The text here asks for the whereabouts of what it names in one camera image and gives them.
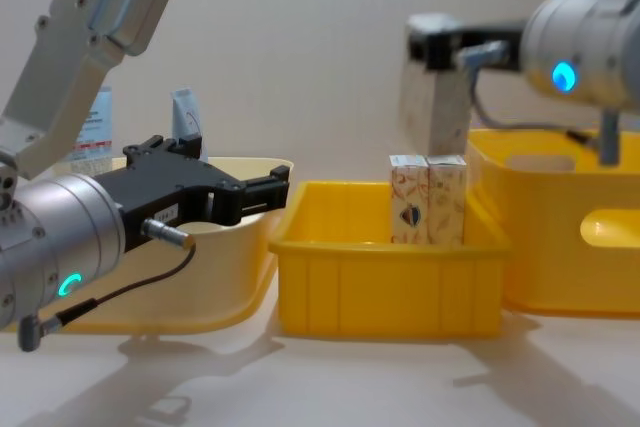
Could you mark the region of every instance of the cream plastic tray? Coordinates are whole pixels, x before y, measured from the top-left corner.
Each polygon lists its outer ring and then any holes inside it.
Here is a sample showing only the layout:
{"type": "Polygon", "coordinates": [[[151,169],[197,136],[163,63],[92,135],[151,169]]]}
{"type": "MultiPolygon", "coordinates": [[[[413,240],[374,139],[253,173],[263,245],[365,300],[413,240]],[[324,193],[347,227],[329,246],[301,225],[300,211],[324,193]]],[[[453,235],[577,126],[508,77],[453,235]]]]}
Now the cream plastic tray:
{"type": "MultiPolygon", "coordinates": [[[[266,175],[279,159],[217,158],[211,164],[245,180],[266,175]]],[[[124,166],[115,159],[114,168],[124,166]]],[[[279,212],[247,217],[234,227],[184,224],[196,235],[198,250],[175,277],[114,299],[65,329],[84,333],[186,334],[215,330],[241,322],[258,308],[276,271],[267,239],[279,212]]],[[[124,256],[114,272],[56,302],[41,312],[47,318],[60,309],[98,297],[137,280],[175,267],[185,256],[175,247],[152,241],[124,256]]]]}

